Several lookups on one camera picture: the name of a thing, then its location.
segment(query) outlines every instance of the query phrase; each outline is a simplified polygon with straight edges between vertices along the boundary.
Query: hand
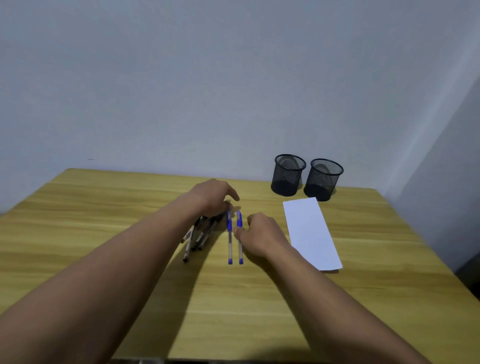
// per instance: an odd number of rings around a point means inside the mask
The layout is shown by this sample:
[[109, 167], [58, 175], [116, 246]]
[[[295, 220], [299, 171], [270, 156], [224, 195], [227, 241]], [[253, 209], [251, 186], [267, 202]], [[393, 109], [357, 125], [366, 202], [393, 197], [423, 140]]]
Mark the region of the hand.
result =
[[240, 200], [237, 191], [226, 181], [218, 181], [215, 178], [196, 184], [188, 194], [199, 201], [201, 214], [207, 217], [216, 216], [231, 209], [232, 204], [224, 201], [227, 195], [235, 201]]
[[248, 216], [247, 221], [249, 229], [236, 228], [235, 237], [241, 241], [243, 247], [250, 253], [268, 258], [268, 255], [278, 247], [290, 247], [285, 234], [274, 218], [259, 212]]

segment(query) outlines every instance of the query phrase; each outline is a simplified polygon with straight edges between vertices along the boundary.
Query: white paper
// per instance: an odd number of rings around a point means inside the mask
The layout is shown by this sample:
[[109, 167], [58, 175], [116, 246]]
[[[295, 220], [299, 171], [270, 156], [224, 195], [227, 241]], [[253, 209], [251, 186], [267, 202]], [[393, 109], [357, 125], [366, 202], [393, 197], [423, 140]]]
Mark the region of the white paper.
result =
[[318, 270], [342, 267], [315, 197], [283, 203], [290, 242]]

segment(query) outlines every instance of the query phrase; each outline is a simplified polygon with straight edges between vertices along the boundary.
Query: person's left hand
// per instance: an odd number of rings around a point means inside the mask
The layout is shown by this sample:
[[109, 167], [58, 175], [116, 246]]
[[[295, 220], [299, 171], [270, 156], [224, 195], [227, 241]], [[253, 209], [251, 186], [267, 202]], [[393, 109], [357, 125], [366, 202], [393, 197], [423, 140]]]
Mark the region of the person's left hand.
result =
[[235, 201], [240, 200], [237, 191], [226, 181], [219, 181], [215, 178], [196, 184], [188, 194], [199, 201], [201, 214], [207, 217], [216, 216], [231, 209], [232, 204], [224, 201], [227, 195]]

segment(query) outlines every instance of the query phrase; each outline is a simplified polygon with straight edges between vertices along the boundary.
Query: wood grain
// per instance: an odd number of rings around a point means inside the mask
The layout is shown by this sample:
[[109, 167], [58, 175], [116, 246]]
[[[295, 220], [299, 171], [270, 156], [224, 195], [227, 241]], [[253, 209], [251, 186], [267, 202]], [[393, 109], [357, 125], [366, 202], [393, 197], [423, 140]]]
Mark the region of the wood grain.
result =
[[[0, 311], [203, 180], [66, 170], [0, 218]], [[229, 182], [245, 216], [263, 211], [288, 233], [270, 183]], [[479, 302], [375, 190], [339, 187], [320, 206], [344, 265], [332, 280], [433, 363], [478, 363]], [[228, 266], [223, 226], [212, 240], [188, 264], [179, 247], [115, 357], [326, 361], [273, 272]]]

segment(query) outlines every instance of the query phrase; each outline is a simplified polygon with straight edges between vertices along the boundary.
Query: black mesh pen holder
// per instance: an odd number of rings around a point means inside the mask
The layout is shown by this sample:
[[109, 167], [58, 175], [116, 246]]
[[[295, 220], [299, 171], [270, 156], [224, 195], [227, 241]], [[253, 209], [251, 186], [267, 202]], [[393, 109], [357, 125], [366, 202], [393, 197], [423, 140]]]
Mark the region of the black mesh pen holder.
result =
[[292, 154], [280, 154], [275, 157], [275, 170], [271, 188], [280, 196], [293, 196], [297, 193], [301, 173], [307, 163]]
[[328, 201], [332, 196], [338, 177], [343, 173], [343, 167], [329, 159], [314, 159], [310, 162], [311, 169], [303, 191], [308, 197], [317, 201]]

